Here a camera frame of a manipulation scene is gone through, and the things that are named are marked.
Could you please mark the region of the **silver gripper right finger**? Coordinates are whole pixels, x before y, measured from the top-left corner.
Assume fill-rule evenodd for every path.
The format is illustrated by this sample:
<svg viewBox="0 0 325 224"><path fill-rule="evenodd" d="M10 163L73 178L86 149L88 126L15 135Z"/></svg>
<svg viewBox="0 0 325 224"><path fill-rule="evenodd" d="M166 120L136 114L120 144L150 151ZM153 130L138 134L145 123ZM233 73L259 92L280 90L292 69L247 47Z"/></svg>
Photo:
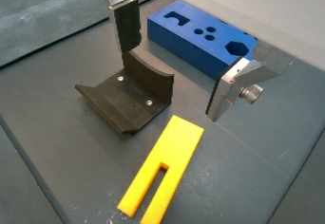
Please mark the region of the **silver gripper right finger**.
<svg viewBox="0 0 325 224"><path fill-rule="evenodd" d="M207 109L212 121L217 121L237 98L253 103L263 94L260 83L279 77L295 57L264 41L257 42L253 60L240 58L216 82Z"/></svg>

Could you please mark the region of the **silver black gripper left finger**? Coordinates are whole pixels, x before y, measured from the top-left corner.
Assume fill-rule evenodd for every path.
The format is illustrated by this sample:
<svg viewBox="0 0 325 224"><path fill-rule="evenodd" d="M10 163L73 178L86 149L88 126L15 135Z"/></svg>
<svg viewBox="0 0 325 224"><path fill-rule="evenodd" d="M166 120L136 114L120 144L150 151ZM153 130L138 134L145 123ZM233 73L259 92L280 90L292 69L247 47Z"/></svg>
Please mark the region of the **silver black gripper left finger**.
<svg viewBox="0 0 325 224"><path fill-rule="evenodd" d="M141 43L138 0L106 0L116 23L120 47L124 53Z"/></svg>

